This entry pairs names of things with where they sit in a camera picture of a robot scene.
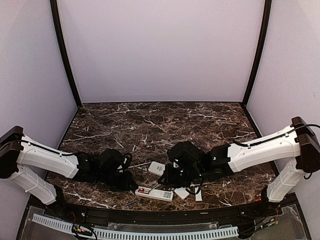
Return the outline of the white remote green buttons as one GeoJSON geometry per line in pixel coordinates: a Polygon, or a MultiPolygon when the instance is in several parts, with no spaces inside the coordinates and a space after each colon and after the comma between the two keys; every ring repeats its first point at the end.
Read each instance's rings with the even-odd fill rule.
{"type": "Polygon", "coordinates": [[[148,172],[157,176],[162,176],[165,170],[165,166],[165,164],[152,161],[148,168],[148,172]]]}

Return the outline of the clear pen screwdriver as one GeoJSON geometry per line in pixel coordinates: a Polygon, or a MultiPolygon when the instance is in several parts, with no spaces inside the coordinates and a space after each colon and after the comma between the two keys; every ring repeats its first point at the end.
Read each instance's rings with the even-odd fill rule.
{"type": "Polygon", "coordinates": [[[157,187],[159,187],[159,184],[156,184],[155,186],[153,186],[150,190],[148,190],[148,194],[153,191],[154,189],[156,189],[157,187]]]}

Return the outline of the narrow white battery cover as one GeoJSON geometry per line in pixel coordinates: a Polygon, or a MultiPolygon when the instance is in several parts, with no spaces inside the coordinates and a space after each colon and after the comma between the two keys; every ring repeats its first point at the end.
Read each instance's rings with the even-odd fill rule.
{"type": "Polygon", "coordinates": [[[198,192],[197,194],[195,195],[195,201],[196,202],[202,202],[203,201],[203,198],[202,198],[202,190],[200,188],[197,189],[198,192]]]}

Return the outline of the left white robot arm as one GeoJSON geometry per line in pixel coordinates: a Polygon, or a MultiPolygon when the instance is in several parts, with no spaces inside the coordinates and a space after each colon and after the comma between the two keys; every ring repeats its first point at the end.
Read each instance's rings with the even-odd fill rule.
{"type": "Polygon", "coordinates": [[[135,191],[138,185],[128,170],[130,153],[106,149],[100,154],[69,153],[40,144],[14,126],[0,138],[0,177],[20,186],[38,198],[60,218],[67,218],[70,206],[64,202],[62,190],[33,172],[37,167],[57,173],[76,182],[106,184],[113,192],[135,191]]]}

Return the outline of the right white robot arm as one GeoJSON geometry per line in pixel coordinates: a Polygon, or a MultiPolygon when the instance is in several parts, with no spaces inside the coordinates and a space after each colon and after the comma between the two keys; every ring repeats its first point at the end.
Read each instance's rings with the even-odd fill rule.
{"type": "Polygon", "coordinates": [[[320,143],[312,131],[316,125],[307,124],[300,116],[291,121],[291,125],[273,134],[216,146],[209,152],[189,141],[179,142],[167,151],[170,162],[157,182],[188,189],[194,181],[219,180],[256,165],[289,158],[285,168],[262,191],[262,201],[255,205],[255,213],[266,217],[301,179],[320,169],[320,143]]]}

